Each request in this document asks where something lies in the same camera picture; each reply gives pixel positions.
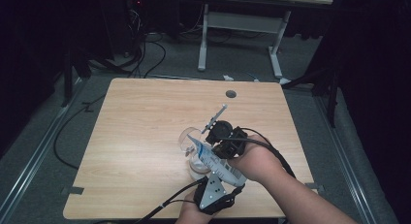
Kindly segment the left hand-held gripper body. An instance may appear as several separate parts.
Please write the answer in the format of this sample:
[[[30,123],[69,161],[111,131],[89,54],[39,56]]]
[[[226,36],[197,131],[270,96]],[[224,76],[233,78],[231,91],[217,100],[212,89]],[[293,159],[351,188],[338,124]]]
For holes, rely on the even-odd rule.
[[[194,202],[200,212],[212,215],[235,203],[235,195],[228,194],[217,174],[211,173],[195,190]]]

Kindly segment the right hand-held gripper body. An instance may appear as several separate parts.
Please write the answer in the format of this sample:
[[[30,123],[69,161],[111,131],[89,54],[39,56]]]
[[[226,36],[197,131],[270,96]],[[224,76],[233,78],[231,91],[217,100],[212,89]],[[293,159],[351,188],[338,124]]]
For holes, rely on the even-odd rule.
[[[242,131],[240,127],[234,128],[228,121],[218,119],[227,108],[228,106],[223,104],[221,110],[211,118],[202,133],[208,132],[205,141],[209,143],[212,148],[218,144],[231,145],[234,149],[233,158],[235,158],[243,154],[248,135]]]

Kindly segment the white and blue packet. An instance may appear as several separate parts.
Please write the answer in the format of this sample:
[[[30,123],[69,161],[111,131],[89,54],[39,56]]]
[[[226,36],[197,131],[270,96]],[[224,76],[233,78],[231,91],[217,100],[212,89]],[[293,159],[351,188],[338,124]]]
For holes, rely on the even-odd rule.
[[[196,146],[199,159],[224,182],[235,187],[245,184],[247,178],[237,169],[231,167],[226,159],[221,159],[214,154],[209,144],[203,143],[188,135],[188,139]]]

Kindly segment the clear jar with hinged lid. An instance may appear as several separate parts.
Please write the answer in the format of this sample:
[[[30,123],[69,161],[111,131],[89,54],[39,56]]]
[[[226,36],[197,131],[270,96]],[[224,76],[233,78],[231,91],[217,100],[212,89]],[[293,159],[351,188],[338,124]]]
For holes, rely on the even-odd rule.
[[[211,170],[207,166],[205,166],[199,159],[196,151],[196,146],[188,139],[188,135],[201,142],[203,141],[202,131],[194,127],[185,129],[178,138],[178,145],[187,158],[189,175],[194,180],[208,177],[211,173]]]

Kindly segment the person's left hand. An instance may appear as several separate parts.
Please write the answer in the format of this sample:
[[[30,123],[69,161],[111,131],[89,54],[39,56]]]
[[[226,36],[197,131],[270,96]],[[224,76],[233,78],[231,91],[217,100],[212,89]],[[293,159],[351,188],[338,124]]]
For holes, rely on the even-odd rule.
[[[213,215],[202,213],[194,203],[195,192],[192,191],[184,197],[178,219],[174,224],[208,224]]]

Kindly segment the person's right hand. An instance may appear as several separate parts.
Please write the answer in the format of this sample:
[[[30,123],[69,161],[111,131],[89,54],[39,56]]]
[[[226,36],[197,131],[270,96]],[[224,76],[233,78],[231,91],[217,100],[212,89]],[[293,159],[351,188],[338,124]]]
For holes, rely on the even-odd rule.
[[[278,158],[266,147],[258,144],[266,144],[267,141],[258,135],[252,135],[250,139],[252,142],[246,144],[243,154],[229,160],[229,165],[238,169],[248,179],[262,185],[286,178],[288,174]]]

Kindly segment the black stand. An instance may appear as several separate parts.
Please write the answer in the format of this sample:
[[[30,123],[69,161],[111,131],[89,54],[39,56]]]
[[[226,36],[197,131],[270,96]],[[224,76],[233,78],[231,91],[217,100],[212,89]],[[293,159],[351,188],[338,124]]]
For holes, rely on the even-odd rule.
[[[338,72],[335,69],[322,69],[308,73],[300,78],[282,84],[283,89],[290,89],[299,84],[313,83],[311,93],[314,96],[328,97],[326,105],[326,119],[332,128],[335,127],[334,113],[337,105]]]
[[[76,71],[81,79],[89,79],[91,70],[88,66],[88,52],[84,48],[71,47],[64,55],[64,101],[66,107],[74,97],[73,71]]]

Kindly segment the desk with white legs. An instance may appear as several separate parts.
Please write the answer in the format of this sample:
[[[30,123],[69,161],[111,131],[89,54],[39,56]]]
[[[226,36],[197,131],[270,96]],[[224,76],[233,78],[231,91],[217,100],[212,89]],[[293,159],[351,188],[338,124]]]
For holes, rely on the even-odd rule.
[[[328,7],[333,0],[262,0],[262,1],[279,1],[285,4],[308,4],[308,5],[325,5]],[[268,48],[269,58],[274,76],[279,79],[281,85],[290,83],[285,79],[279,65],[277,52],[288,25],[291,10],[286,9],[281,12],[281,16],[256,16],[251,14],[235,14],[227,11],[211,11],[208,4],[203,7],[203,27],[202,41],[200,45],[200,54],[198,61],[198,70],[206,69],[207,58],[207,32],[209,28],[240,30],[257,33],[269,33],[275,35],[275,40]]]

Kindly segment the black computer with red light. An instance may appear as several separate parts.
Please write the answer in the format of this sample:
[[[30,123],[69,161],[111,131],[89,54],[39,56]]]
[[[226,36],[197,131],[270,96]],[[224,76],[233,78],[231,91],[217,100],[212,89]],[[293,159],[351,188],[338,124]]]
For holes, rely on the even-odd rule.
[[[132,40],[132,52],[141,53],[141,44],[145,40],[147,9],[143,0],[125,1],[126,22]]]

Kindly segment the metal floor rail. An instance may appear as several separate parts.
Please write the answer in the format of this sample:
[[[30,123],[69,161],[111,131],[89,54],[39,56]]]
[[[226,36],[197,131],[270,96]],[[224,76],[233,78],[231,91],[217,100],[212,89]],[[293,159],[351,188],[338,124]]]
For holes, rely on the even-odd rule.
[[[324,100],[319,97],[314,97],[314,102],[319,109],[319,112],[325,121],[328,132],[332,138],[333,150],[336,154],[340,170],[345,178],[351,197],[356,205],[357,211],[361,217],[363,224],[376,224],[376,219],[372,213],[369,203],[366,199],[364,189],[357,178],[355,171],[349,161],[349,158],[345,152],[341,139],[338,137],[334,127],[329,122],[327,115],[327,108]]]
[[[0,160],[0,224],[7,224],[87,79],[75,79],[71,98],[54,93],[30,118]]]

